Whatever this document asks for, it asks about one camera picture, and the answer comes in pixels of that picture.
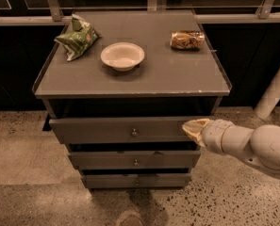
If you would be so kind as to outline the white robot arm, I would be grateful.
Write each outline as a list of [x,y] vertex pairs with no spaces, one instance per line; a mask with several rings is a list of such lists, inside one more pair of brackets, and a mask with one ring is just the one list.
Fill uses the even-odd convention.
[[[280,68],[258,102],[255,113],[267,119],[280,101]],[[210,152],[231,155],[247,166],[280,179],[280,126],[256,129],[222,119],[198,119],[182,125],[186,135]]]

